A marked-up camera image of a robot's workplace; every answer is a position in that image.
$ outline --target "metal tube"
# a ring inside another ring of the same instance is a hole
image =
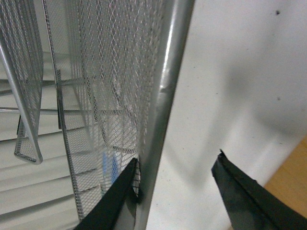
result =
[[[18,114],[18,108],[11,108],[11,107],[0,107],[0,113],[10,113],[10,114]],[[57,109],[41,109],[41,115],[58,115]]]
[[[193,4],[193,0],[166,1],[165,23],[148,113],[146,146],[140,153],[141,197],[136,212],[136,230],[146,228]]]
[[[52,132],[52,133],[44,133],[44,134],[40,134],[38,135],[39,138],[43,138],[43,137],[49,137],[49,136],[52,136],[52,135],[55,135],[55,134],[61,134],[62,131],[59,131],[59,132]],[[0,140],[0,144],[3,143],[3,142],[8,142],[8,141],[16,141],[17,138],[12,138],[12,139],[6,139],[6,140]]]
[[[0,30],[0,58],[2,59],[3,66],[5,68],[9,83],[11,85],[13,95],[17,103],[17,107],[23,119],[25,130],[29,136],[30,141],[32,142],[33,151],[36,156],[36,161],[32,163],[40,164],[43,161],[43,157],[42,157],[42,154],[38,146],[37,137],[35,136],[34,128],[31,123],[31,117],[28,112],[26,103],[24,101],[23,94],[22,94],[19,82],[17,80],[16,72],[14,71],[14,65],[10,58],[10,53],[7,49],[7,46],[4,40],[4,36],[2,34],[2,30]],[[24,158],[20,158],[20,157],[18,158],[23,161],[29,162],[25,160]]]
[[[7,83],[7,82],[8,82],[7,79],[1,79],[0,80],[0,83]],[[48,87],[48,86],[53,86],[53,85],[55,85],[54,80],[44,80],[43,81],[43,88]],[[10,95],[10,94],[13,94],[12,90],[0,91],[0,96]]]

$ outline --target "mesh basket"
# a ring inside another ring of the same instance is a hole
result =
[[[1,46],[12,63],[8,74],[21,111],[14,154],[25,161],[42,161],[38,148],[38,124],[43,82],[43,50],[32,0],[0,0]]]
[[[164,1],[43,3],[64,142],[83,219],[143,151]],[[137,170],[136,193],[139,178]]]

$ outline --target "blue object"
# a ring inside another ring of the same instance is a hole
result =
[[[117,165],[116,156],[114,155],[112,159],[112,174],[111,174],[112,184],[116,181],[117,178],[118,178],[118,165]]]
[[[106,174],[107,162],[108,162],[108,160],[107,160],[106,153],[103,152],[102,153],[102,169],[103,169],[104,174]]]

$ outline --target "metal mesh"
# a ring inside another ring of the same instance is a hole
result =
[[[0,0],[0,29],[30,114],[32,127],[38,135],[39,111],[43,82],[43,50],[40,42],[35,8],[32,0]],[[19,123],[14,154],[36,162],[33,143]]]
[[[83,219],[143,150],[164,1],[43,2],[72,184]]]

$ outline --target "black plastic piece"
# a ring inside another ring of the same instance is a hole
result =
[[[230,162],[221,151],[212,174],[234,230],[307,230],[307,219]]]
[[[61,86],[58,84],[58,82],[61,82],[61,70],[57,69],[56,70],[56,88],[57,88],[57,109],[58,109],[58,127],[59,129],[62,129],[62,125],[61,125],[61,118],[60,118],[60,106],[61,103],[63,102],[63,96],[62,96],[62,89]]]
[[[132,183],[137,159],[133,158],[94,209],[74,230],[133,230],[137,197]]]
[[[18,132],[19,132],[20,122],[21,122],[21,116],[19,115],[18,127],[17,127],[17,132],[16,132],[16,135],[18,135]]]

